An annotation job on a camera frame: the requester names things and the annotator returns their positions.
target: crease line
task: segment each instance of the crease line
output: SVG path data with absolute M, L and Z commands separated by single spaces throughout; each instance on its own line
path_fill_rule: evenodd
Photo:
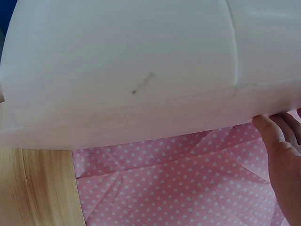
M 229 14 L 230 18 L 230 26 L 231 26 L 231 31 L 233 35 L 233 48 L 234 48 L 234 66 L 235 66 L 235 86 L 239 87 L 239 75 L 238 75 L 238 48 L 237 48 L 237 35 L 236 35 L 236 29 L 235 29 L 235 24 L 234 24 L 234 17 L 233 13 L 230 7 L 229 0 L 225 0 L 225 5 L 227 12 Z

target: light wood grain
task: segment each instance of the light wood grain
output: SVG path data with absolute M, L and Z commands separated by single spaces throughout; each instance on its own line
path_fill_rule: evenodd
M 85 225 L 71 151 L 0 149 L 0 225 Z

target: smudge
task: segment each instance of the smudge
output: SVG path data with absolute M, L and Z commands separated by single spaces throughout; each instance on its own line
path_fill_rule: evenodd
M 141 89 L 141 88 L 143 88 L 144 86 L 146 86 L 147 82 L 148 82 L 150 79 L 152 79 L 153 77 L 155 77 L 154 72 L 150 72 L 150 73 L 148 74 L 148 76 L 143 80 L 143 82 L 142 82 L 141 84 L 139 84 L 139 85 L 137 86 L 137 88 L 135 88 L 134 90 L 132 90 L 132 95 L 136 94 L 137 91 L 138 91 L 139 89 Z

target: white panel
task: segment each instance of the white panel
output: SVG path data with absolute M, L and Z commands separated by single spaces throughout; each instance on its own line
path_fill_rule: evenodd
M 0 80 L 30 125 L 231 88 L 234 60 L 224 1 L 23 0 Z
M 239 84 L 300 78 L 301 1 L 228 2 L 237 38 Z

